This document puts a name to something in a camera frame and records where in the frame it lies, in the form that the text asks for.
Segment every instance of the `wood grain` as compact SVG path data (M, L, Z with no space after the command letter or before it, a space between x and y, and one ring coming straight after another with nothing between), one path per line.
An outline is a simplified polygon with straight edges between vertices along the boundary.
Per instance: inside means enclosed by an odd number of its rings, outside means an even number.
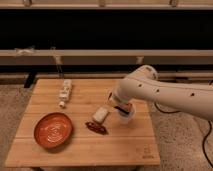
M154 165L159 155L154 137L73 138L52 151L39 147L33 139L14 140L6 166L106 166Z
M123 125L118 111L109 108L104 122L109 134L99 135L85 126L92 114L106 104L109 92L119 80L75 79L66 109L58 106L63 80L38 80L17 130L5 165L7 167L155 165L158 149L146 102L132 100L136 113ZM62 112L72 120L70 140L54 151L46 151L34 140L34 127L46 114Z

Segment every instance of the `table leg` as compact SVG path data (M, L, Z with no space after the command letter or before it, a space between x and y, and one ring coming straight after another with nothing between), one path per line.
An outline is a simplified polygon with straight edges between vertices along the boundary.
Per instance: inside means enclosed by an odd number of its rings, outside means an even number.
M42 168L40 168L40 167L31 167L31 169L33 170L33 171L44 171Z

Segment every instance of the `white container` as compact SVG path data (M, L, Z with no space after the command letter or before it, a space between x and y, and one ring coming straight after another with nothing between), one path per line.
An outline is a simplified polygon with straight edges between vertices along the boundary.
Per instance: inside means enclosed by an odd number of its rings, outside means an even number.
M61 108L65 108L66 102L69 101L71 89L72 89L72 80L65 79L59 91L59 100L60 100L59 106Z

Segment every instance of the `railing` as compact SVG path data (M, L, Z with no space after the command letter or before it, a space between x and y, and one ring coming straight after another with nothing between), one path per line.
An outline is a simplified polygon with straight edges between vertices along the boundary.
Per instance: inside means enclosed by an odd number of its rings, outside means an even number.
M1 0L0 8L213 9L213 0Z

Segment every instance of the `white cap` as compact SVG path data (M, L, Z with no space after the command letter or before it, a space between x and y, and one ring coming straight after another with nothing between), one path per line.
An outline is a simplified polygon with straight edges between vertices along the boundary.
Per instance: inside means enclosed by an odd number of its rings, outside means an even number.
M64 101L60 101L60 102L59 102L59 106L60 106L61 108L65 108L65 102L64 102Z

